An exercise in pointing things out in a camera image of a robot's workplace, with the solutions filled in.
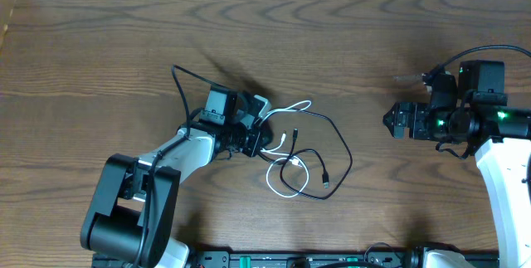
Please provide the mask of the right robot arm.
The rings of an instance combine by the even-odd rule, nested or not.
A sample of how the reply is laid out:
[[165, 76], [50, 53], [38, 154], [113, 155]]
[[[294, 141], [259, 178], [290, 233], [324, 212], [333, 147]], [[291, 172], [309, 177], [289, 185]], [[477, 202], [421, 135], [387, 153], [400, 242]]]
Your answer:
[[397, 102], [382, 122], [392, 137], [433, 141], [439, 153], [475, 159], [490, 199], [499, 266], [530, 265], [530, 112], [510, 108], [502, 61], [463, 61], [424, 75], [427, 103]]

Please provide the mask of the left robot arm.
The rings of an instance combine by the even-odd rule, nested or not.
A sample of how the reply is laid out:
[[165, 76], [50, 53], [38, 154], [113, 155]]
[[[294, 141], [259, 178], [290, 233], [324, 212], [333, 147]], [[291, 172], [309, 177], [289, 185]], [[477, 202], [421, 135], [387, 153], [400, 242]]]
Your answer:
[[149, 153], [105, 162], [80, 232], [83, 248], [123, 267], [184, 267], [190, 249], [171, 237], [180, 183], [218, 154], [254, 157], [271, 142], [268, 99], [213, 86], [176, 134]]

